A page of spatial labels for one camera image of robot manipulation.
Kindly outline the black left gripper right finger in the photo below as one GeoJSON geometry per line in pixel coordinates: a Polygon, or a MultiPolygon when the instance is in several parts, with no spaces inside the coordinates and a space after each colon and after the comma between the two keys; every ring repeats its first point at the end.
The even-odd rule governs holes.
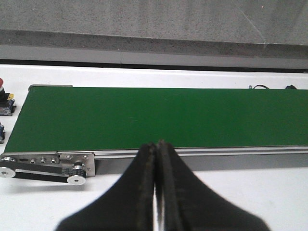
{"type": "Polygon", "coordinates": [[[155,170],[160,230],[269,230],[262,219],[230,203],[200,181],[170,143],[159,142],[155,170]]]}

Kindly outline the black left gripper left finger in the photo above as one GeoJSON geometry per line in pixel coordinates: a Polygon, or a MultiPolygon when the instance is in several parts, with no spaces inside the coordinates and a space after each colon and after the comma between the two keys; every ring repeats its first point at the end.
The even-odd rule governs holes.
{"type": "Polygon", "coordinates": [[[144,144],[118,181],[96,201],[64,219],[59,231],[153,230],[156,147],[144,144]]]}

